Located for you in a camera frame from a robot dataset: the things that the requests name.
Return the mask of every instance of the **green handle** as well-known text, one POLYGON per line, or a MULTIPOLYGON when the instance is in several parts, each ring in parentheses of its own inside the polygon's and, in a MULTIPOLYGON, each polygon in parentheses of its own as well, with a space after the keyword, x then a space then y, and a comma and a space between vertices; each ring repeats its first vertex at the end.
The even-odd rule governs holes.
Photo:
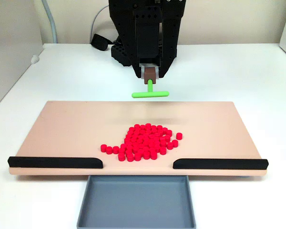
POLYGON ((134 92, 133 98, 167 97, 169 92, 153 92, 153 80, 147 81, 147 92, 134 92))

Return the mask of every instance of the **red cylinder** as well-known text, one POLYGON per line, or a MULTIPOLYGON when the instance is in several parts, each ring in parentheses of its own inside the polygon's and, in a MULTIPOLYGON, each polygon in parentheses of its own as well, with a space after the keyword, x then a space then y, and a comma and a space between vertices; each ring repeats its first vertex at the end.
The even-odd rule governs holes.
POLYGON ((144 153, 144 151, 142 149, 138 150, 138 154, 141 155, 141 157, 143 157, 143 153, 144 153))
POLYGON ((106 148, 106 153, 107 153, 107 154, 112 154, 112 147, 111 147, 111 146, 108 146, 108 147, 106 148))
POLYGON ((118 154, 118 158, 119 158, 119 161, 124 161, 126 158, 125 158, 125 154, 118 154))
POLYGON ((105 153, 106 148, 107 148, 107 145, 105 145, 105 144, 101 145, 101 152, 105 153))
POLYGON ((178 140, 173 140, 172 144, 174 148, 178 147, 178 140))
POLYGON ((166 131, 166 135, 172 136, 172 135, 173 135, 173 132, 172 132, 171 130, 167 130, 167 131, 166 131))
POLYGON ((166 142, 170 142, 170 141, 171 141, 171 136, 165 135, 165 141, 166 141, 166 142))
POLYGON ((134 160, 140 161, 141 160, 141 154, 139 154, 139 153, 134 154, 134 160))
POLYGON ((151 152, 151 159, 152 160, 155 160, 155 159, 157 159, 157 153, 156 153, 156 151, 153 151, 153 152, 151 152))
POLYGON ((119 154, 125 154, 125 148, 120 148, 119 149, 119 154))
POLYGON ((154 149, 156 150, 157 153, 160 152, 160 148, 161 148, 160 145, 154 147, 154 149))
POLYGON ((174 146, 173 146, 173 143, 172 143, 172 142, 168 142, 168 143, 167 143, 167 146, 166 146, 167 149, 171 150, 171 149, 173 149, 173 147, 174 147, 174 146))
POLYGON ((167 128, 166 128, 166 127, 163 127, 162 130, 163 130, 163 134, 165 135, 165 134, 166 134, 166 131, 167 131, 167 128))
POLYGON ((134 148, 133 148, 133 153, 134 153, 134 154, 138 153, 138 150, 139 150, 139 147, 134 147, 134 148))
POLYGON ((118 153, 119 153, 119 147, 118 147, 118 146, 114 146, 114 147, 112 148, 112 152, 113 152, 114 154, 118 154, 118 153))
POLYGON ((134 160, 133 154, 127 154, 127 161, 132 162, 134 160))
POLYGON ((181 133, 177 133, 176 134, 176 139, 177 140, 182 140, 182 134, 181 133))
POLYGON ((144 153, 143 153, 143 158, 144 158, 145 160, 148 160, 149 158, 151 158, 151 155, 150 155, 149 151, 144 151, 144 153))
POLYGON ((143 139, 142 138, 139 138, 138 140, 137 140, 137 143, 139 143, 139 144, 141 144, 141 143, 143 143, 143 139))
POLYGON ((160 148, 160 154, 161 155, 165 155, 166 154, 166 148, 165 147, 161 147, 160 148))
POLYGON ((161 147, 166 147, 166 141, 161 141, 161 142, 160 142, 160 146, 161 146, 161 147))
POLYGON ((160 137, 163 136, 163 130, 158 130, 158 133, 159 133, 160 137))

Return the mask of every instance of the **gray bin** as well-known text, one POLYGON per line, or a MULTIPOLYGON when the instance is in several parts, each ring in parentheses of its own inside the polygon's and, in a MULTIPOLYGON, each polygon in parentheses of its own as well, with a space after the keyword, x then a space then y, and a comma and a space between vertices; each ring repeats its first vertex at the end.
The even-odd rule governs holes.
POLYGON ((77 228, 194 229, 188 176, 89 176, 77 228))

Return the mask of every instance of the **pink board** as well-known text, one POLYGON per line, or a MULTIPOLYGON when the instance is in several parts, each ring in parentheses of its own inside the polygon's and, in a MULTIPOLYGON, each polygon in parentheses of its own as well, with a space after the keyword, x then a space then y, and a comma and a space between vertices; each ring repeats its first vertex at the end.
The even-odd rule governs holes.
POLYGON ((261 176, 266 169, 173 169, 179 158, 261 159, 232 102, 49 101, 16 156, 95 157, 103 168, 10 167, 15 175, 261 176), (130 126, 151 123, 183 133, 157 160, 123 161, 100 151, 119 146, 130 126))

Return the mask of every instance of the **cable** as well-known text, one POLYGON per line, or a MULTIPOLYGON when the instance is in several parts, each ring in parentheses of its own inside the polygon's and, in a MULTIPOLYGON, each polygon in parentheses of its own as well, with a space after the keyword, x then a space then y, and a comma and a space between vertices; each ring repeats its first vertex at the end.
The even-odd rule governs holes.
POLYGON ((47 0, 41 0, 44 6, 44 9, 46 10, 46 13, 48 15, 50 24, 51 24, 51 29, 52 29, 52 36, 53 36, 53 43, 57 43, 57 34, 56 34, 56 27, 55 27, 55 22, 54 18, 51 14, 51 10, 49 8, 47 0))
POLYGON ((103 8, 100 9, 100 11, 97 12, 97 14, 95 15, 94 19, 93 19, 93 22, 92 22, 92 26, 91 26, 91 31, 90 31, 90 42, 92 41, 92 31, 93 31, 93 25, 94 25, 94 22, 95 22, 95 19, 97 18, 97 16, 100 14, 100 12, 102 10, 104 10, 106 7, 108 7, 109 5, 107 6, 104 6, 103 8))

